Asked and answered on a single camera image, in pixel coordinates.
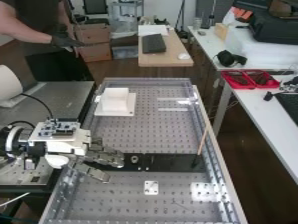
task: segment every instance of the floor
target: floor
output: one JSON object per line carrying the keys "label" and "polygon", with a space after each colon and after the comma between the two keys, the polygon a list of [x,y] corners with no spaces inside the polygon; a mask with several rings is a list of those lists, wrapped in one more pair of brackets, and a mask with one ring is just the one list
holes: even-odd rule
{"label": "floor", "polygon": [[[207,102],[214,71],[195,47],[191,55],[195,65],[186,69],[185,77],[198,86]],[[94,62],[89,68],[98,84],[105,77],[183,76],[179,68],[139,68],[137,59]],[[298,186],[239,105],[226,112],[218,142],[249,223],[298,223]],[[36,220],[28,208],[21,209],[17,217]]]}

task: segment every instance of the person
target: person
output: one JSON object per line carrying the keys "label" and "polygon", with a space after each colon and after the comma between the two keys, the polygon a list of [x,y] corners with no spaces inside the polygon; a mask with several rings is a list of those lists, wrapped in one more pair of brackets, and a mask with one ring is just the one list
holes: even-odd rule
{"label": "person", "polygon": [[0,0],[0,34],[21,42],[37,81],[93,80],[62,0]]}

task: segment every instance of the desk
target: desk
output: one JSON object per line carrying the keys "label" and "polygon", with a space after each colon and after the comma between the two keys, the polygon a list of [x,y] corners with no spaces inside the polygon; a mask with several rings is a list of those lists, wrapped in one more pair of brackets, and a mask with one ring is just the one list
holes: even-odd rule
{"label": "desk", "polygon": [[210,103],[209,103],[209,108],[207,108],[207,112],[210,115],[211,112],[211,108],[213,108],[213,104],[214,104],[214,99],[215,99],[215,95],[217,95],[217,87],[219,83],[219,72],[222,70],[255,70],[255,69],[261,69],[265,71],[281,71],[281,70],[288,70],[290,69],[290,64],[285,64],[285,65],[275,65],[275,64],[250,64],[249,60],[246,65],[241,65],[237,64],[234,67],[231,68],[226,68],[225,66],[221,65],[215,55],[226,50],[226,46],[225,46],[225,42],[219,39],[219,37],[217,37],[217,35],[214,34],[214,27],[211,27],[207,30],[202,30],[206,33],[206,36],[199,36],[197,31],[193,30],[193,27],[189,26],[189,40],[190,40],[190,35],[194,37],[198,45],[202,48],[202,51],[205,53],[205,55],[207,56],[207,59],[210,60],[213,67],[215,69],[215,74],[213,77],[214,80],[214,85],[213,85],[213,94],[210,97]]}
{"label": "desk", "polygon": [[[77,118],[81,122],[93,96],[93,82],[49,82],[32,96],[48,105],[56,118]],[[34,100],[24,99],[13,108],[0,108],[0,125],[16,120],[37,124],[48,117],[48,111]],[[0,164],[0,192],[44,192],[50,191],[57,173],[41,159],[36,170],[24,170],[22,163]]]}
{"label": "desk", "polygon": [[174,32],[169,31],[169,36],[163,36],[166,52],[158,54],[142,53],[142,37],[138,37],[138,66],[139,67],[191,67],[193,59],[179,60],[178,55],[187,53],[185,46]]}
{"label": "desk", "polygon": [[[274,78],[278,81],[287,81],[292,76],[274,76]],[[273,97],[269,102],[263,100],[267,91],[273,93],[281,91],[278,89],[235,90],[230,88],[227,83],[225,83],[225,89],[235,95],[247,115],[298,184],[298,126],[292,122],[275,97]],[[213,125],[215,134],[221,128],[225,111],[226,107],[221,101]]]}

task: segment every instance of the white desk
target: white desk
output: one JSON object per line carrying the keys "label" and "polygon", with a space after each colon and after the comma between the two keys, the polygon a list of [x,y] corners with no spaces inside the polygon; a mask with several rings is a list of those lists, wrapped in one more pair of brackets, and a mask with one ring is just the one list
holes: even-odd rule
{"label": "white desk", "polygon": [[225,42],[217,37],[214,33],[214,27],[207,30],[201,30],[206,33],[206,36],[199,36],[198,32],[193,30],[193,27],[189,26],[189,31],[191,36],[194,37],[197,43],[199,44],[209,60],[217,71],[222,70],[243,70],[243,69],[261,69],[261,70],[271,70],[271,71],[281,71],[287,70],[290,68],[290,64],[285,65],[275,65],[275,64],[250,64],[249,59],[245,65],[237,64],[234,67],[227,68],[221,65],[219,61],[214,56],[223,50],[226,50]]}
{"label": "white desk", "polygon": [[[247,59],[247,63],[242,66],[241,64],[237,64],[234,67],[227,68],[225,66],[221,65],[215,55],[226,50],[226,46],[225,46],[225,42],[219,39],[219,37],[217,37],[215,33],[214,33],[214,27],[211,27],[207,30],[202,30],[206,35],[205,36],[199,36],[198,32],[193,30],[193,27],[189,26],[189,35],[191,35],[197,41],[197,43],[199,44],[205,55],[207,56],[214,68],[215,68],[215,74],[211,77],[214,80],[214,84],[213,84],[213,93],[210,96],[210,101],[209,101],[209,108],[207,108],[207,114],[210,115],[211,113],[211,108],[214,106],[214,100],[215,100],[215,96],[217,96],[217,88],[218,88],[218,83],[221,80],[221,74],[219,72],[222,70],[265,70],[265,71],[281,71],[281,70],[288,70],[291,65],[290,64],[285,64],[285,65],[275,65],[275,64],[250,64],[249,63],[249,59]],[[229,97],[229,91],[227,92],[222,92],[221,98],[222,97]]]}
{"label": "white desk", "polygon": [[[292,75],[274,76],[278,81],[287,81],[292,77]],[[273,97],[269,102],[263,100],[267,91],[273,93],[281,91],[278,89],[235,90],[230,88],[227,83],[225,84],[225,89],[234,93],[259,132],[298,184],[298,126],[292,122],[275,97]],[[213,125],[215,134],[219,131],[225,111],[226,107],[222,102],[219,102],[219,109]]]}

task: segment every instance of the red tray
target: red tray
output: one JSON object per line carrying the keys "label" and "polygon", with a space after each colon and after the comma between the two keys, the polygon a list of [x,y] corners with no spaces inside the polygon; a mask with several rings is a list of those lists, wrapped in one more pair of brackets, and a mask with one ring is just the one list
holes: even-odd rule
{"label": "red tray", "polygon": [[222,71],[221,75],[233,89],[254,89],[255,83],[241,71]]}
{"label": "red tray", "polygon": [[254,85],[259,89],[275,89],[279,87],[279,82],[271,75],[261,70],[243,71],[245,75],[251,79]]}

